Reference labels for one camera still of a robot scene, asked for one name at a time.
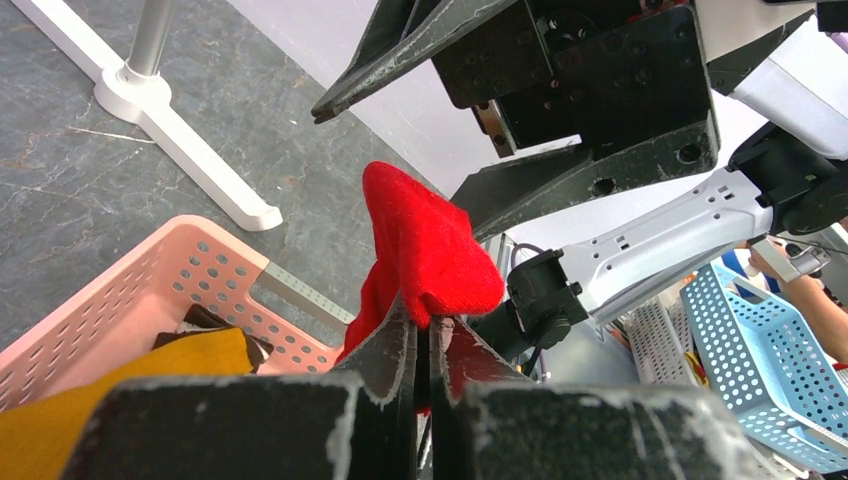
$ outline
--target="blue basket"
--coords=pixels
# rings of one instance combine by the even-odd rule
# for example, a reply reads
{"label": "blue basket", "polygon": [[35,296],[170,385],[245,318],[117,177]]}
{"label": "blue basket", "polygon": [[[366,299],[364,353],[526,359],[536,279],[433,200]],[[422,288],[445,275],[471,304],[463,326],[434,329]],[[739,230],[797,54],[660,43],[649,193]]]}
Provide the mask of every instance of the blue basket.
{"label": "blue basket", "polygon": [[848,393],[801,314],[714,264],[681,297],[710,388],[745,433],[820,473],[848,468]]}

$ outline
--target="red fabric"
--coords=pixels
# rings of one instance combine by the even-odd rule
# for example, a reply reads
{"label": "red fabric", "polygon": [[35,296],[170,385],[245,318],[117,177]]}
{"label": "red fabric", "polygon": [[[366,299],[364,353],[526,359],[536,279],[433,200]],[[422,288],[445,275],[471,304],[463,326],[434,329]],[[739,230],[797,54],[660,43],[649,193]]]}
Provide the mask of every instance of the red fabric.
{"label": "red fabric", "polygon": [[481,314],[498,306],[503,279],[474,241],[464,211],[382,162],[365,168],[362,189],[377,261],[339,360],[380,325],[398,291],[421,329],[431,315]]}

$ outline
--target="yellow fabric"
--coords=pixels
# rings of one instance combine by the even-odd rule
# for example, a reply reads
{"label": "yellow fabric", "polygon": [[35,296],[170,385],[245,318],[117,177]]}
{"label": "yellow fabric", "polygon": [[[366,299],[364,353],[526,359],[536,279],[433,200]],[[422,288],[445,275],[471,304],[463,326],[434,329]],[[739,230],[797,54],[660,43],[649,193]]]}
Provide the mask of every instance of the yellow fabric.
{"label": "yellow fabric", "polygon": [[237,375],[253,367],[237,328],[190,335],[97,382],[0,414],[0,479],[56,479],[100,400],[124,380],[154,375]]}

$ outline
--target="pink basket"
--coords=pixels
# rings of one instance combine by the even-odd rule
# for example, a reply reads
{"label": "pink basket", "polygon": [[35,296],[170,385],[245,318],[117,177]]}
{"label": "pink basket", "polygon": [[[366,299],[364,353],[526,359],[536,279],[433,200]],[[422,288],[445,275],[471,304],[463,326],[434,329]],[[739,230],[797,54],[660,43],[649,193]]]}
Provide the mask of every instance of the pink basket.
{"label": "pink basket", "polygon": [[86,385],[144,355],[194,303],[274,344],[260,374],[329,369],[341,348],[253,300],[256,282],[336,332],[352,319],[209,220],[176,217],[0,353],[0,411]]}

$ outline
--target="gray marble floor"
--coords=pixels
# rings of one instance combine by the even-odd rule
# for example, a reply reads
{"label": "gray marble floor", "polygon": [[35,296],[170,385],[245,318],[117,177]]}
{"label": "gray marble floor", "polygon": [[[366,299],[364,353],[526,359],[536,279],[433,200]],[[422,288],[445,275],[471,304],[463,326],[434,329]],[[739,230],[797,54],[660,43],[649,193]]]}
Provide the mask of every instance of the gray marble floor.
{"label": "gray marble floor", "polygon": [[[126,56],[142,2],[68,3]],[[91,81],[0,0],[0,349],[184,213],[214,220],[357,311],[373,262],[360,174],[374,159],[408,167],[350,114],[314,126],[322,88],[224,0],[178,3],[162,74],[177,112],[280,206],[284,224],[240,231],[141,130],[105,113]]]}

